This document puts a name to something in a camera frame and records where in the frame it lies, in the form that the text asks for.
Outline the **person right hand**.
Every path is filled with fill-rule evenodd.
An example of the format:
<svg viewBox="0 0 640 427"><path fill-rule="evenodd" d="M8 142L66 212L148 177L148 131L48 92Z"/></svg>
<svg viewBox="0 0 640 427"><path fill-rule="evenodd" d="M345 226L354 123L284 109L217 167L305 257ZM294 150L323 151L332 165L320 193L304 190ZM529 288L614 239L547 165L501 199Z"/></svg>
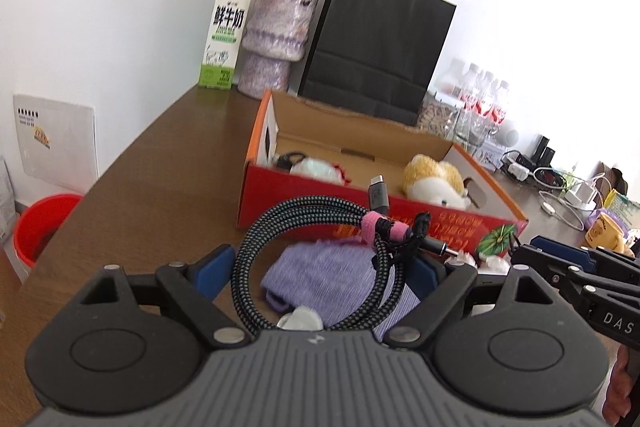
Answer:
<svg viewBox="0 0 640 427"><path fill-rule="evenodd" d="M628 362L629 349L620 345L602 407L602 416L611 426L616 426L631 410L629 395L634 381L627 373Z"/></svg>

